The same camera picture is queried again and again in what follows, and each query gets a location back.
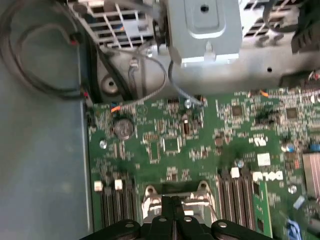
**gray metal panel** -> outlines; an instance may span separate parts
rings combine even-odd
[[[225,64],[238,58],[242,43],[238,0],[167,0],[166,7],[169,51],[177,65]]]
[[[0,1],[0,9],[6,2],[11,1]],[[19,14],[13,29],[52,18],[42,6]],[[78,84],[76,48],[58,33],[28,47],[26,60],[36,73],[62,86]],[[0,110],[0,239],[86,236],[90,227],[81,104],[26,90],[0,63]]]
[[[271,38],[265,42],[252,39],[244,42],[240,49],[239,59],[231,64],[197,66],[173,69],[173,79],[178,85],[190,94],[230,93],[247,91],[250,89],[276,88],[283,75],[301,71],[312,71],[319,67],[320,55],[318,52],[292,54],[290,42],[292,34],[274,42]],[[159,54],[153,47],[153,57],[160,60],[167,69],[170,57],[165,47]],[[124,76],[128,75],[131,56],[118,55],[114,64]],[[145,93],[154,91],[161,85],[163,73],[159,66],[151,61],[140,66],[145,69],[144,74],[136,73],[137,86],[145,85]],[[104,67],[98,64],[98,77],[101,80],[107,74]],[[167,82],[166,88],[159,97],[172,97],[177,92]]]

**integrated circuit chip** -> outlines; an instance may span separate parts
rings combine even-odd
[[[264,232],[264,222],[260,218],[257,219],[257,227],[262,233]]]
[[[220,136],[217,136],[214,140],[214,144],[216,147],[222,147],[224,144],[224,139]]]
[[[160,154],[159,154],[159,148],[157,142],[151,142],[149,147],[149,156],[150,160],[159,160]]]
[[[178,138],[163,139],[163,151],[166,153],[180,153]]]
[[[253,183],[253,192],[260,197],[260,186],[256,182]]]
[[[242,117],[244,115],[240,105],[232,106],[231,109],[233,117]]]
[[[298,110],[295,107],[287,108],[286,117],[288,119],[297,119],[298,118]]]

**cable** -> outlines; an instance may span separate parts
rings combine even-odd
[[[173,72],[174,62],[171,60],[168,68],[168,78],[171,85],[174,87],[174,89],[183,97],[186,99],[189,99],[194,105],[203,106],[203,103],[196,99],[195,97],[191,96],[190,94],[183,91],[173,80],[172,78],[172,72]]]
[[[132,95],[134,95],[134,99],[138,97],[138,92],[137,92],[137,83],[135,79],[135,72],[138,68],[135,66],[130,66],[128,70],[128,80],[129,80],[129,85],[131,88]]]
[[[143,2],[139,3],[133,0],[104,0],[104,5],[109,3],[115,3],[128,9],[134,9],[143,12],[158,23],[163,21],[162,8],[157,4],[148,5]]]
[[[268,3],[265,4],[262,19],[264,24],[273,32],[275,33],[281,33],[281,34],[287,34],[295,32],[298,29],[298,24],[284,26],[282,28],[275,28],[272,26],[269,22],[270,14],[273,10],[274,5],[277,3],[278,0],[269,0]]]
[[[158,64],[163,72],[163,82],[157,90],[153,91],[152,93],[148,94],[147,96],[145,96],[139,100],[135,100],[133,102],[122,105],[120,108],[122,108],[122,109],[128,108],[128,107],[134,106],[138,103],[142,103],[146,100],[149,100],[149,99],[153,98],[154,96],[158,95],[165,88],[166,83],[167,83],[167,71],[166,71],[165,67],[162,65],[162,63],[160,61],[158,61],[157,59],[150,57],[150,56],[147,56],[147,55],[143,55],[143,54],[136,52],[136,51],[128,51],[128,50],[123,50],[123,49],[118,49],[118,48],[107,48],[106,50],[110,51],[110,52],[114,52],[114,53],[129,54],[129,55],[132,55],[136,58],[145,58],[147,60],[150,60],[150,61]]]
[[[141,44],[137,49],[135,50],[136,53],[141,53],[146,48],[150,47],[153,44],[153,39],[145,41],[143,44]],[[132,94],[134,94],[135,98],[138,98],[138,92],[137,92],[137,83],[135,79],[135,72],[139,69],[139,60],[135,57],[132,58],[130,61],[130,67],[128,69],[128,80],[131,87]]]
[[[17,40],[16,48],[15,48],[15,58],[16,58],[18,64],[19,64],[20,68],[24,72],[28,73],[29,77],[32,78],[34,81],[39,82],[42,85],[42,87],[49,88],[52,91],[57,91],[57,92],[60,92],[60,93],[79,92],[80,89],[78,89],[78,88],[64,88],[64,89],[62,89],[62,88],[56,88],[56,87],[50,86],[49,84],[43,82],[33,72],[31,72],[30,70],[25,69],[25,67],[23,65],[23,62],[22,62],[22,58],[21,58],[21,54],[22,54],[23,47],[24,47],[25,43],[30,38],[36,36],[37,34],[45,32],[45,31],[48,31],[48,30],[58,30],[62,34],[62,36],[65,39],[65,41],[67,43],[69,43],[70,45],[72,44],[72,41],[70,40],[68,33],[60,25],[55,24],[55,23],[48,23],[48,24],[43,24],[43,25],[35,25],[35,26],[32,26],[32,27],[28,28],[26,31],[24,31],[21,34],[21,36],[19,37],[19,39]]]
[[[17,49],[18,51],[15,53],[11,44],[10,36],[11,36],[11,24],[13,17],[15,16],[16,12],[22,9],[27,3],[34,2],[35,0],[17,0],[9,5],[9,7],[4,11],[4,13],[0,17],[0,57],[6,67],[9,69],[11,74],[13,74],[18,80],[20,80],[26,86],[42,92],[46,95],[50,95],[53,97],[57,97],[62,100],[80,100],[84,98],[84,90],[79,88],[57,88],[51,86],[39,77],[37,77],[34,73],[30,72],[29,70],[25,69],[21,60],[21,52],[23,49],[24,43],[34,35],[47,31],[56,29],[58,30],[63,38],[67,40],[70,44],[70,38],[68,33],[65,29],[58,24],[48,23],[42,25],[35,25],[28,28],[24,31],[21,37],[17,41]],[[64,15],[68,19],[71,20],[73,28],[78,30],[77,25],[73,21],[70,16],[68,17],[69,13],[66,11],[62,11]],[[79,72],[81,70],[80,61],[78,61]]]

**black ram slot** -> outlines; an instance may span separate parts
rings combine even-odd
[[[242,187],[242,179],[235,178],[232,180],[233,186],[233,197],[235,205],[235,218],[236,223],[246,227],[246,214],[245,214],[245,203]]]
[[[104,227],[121,220],[137,220],[136,193],[131,181],[122,190],[105,187],[101,198],[102,224]]]
[[[222,181],[223,181],[223,198],[224,198],[224,209],[226,219],[236,223],[236,213],[235,213],[235,202],[234,202],[234,191],[233,191],[233,184],[232,179],[229,173],[223,172],[222,173]]]
[[[246,227],[255,231],[256,221],[253,203],[253,179],[248,169],[243,168],[241,174]]]
[[[216,181],[218,182],[218,195],[219,195],[219,205],[220,205],[220,215],[221,219],[226,219],[226,208],[225,208],[225,199],[223,194],[223,180],[220,176],[216,178]]]

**vent grille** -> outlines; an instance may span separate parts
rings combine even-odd
[[[110,48],[134,48],[153,38],[146,15],[103,0],[69,2],[69,8],[98,44]]]
[[[151,4],[153,0],[137,0]],[[243,41],[272,34],[262,20],[268,0],[239,0]],[[305,0],[279,0],[271,14],[274,26],[290,24],[287,16]],[[134,9],[112,4],[104,9],[103,0],[69,0],[68,6],[92,39],[109,48],[135,48],[153,38],[152,19]]]
[[[286,19],[289,14],[295,12],[295,10],[300,7],[305,0],[278,0],[274,5],[270,23],[274,26],[282,26],[285,24],[290,24],[290,20]],[[246,38],[261,37],[269,35],[271,31],[264,24],[262,19],[262,14],[265,4],[268,3],[268,0],[244,0],[240,1],[241,12],[241,22],[242,33],[244,40]]]

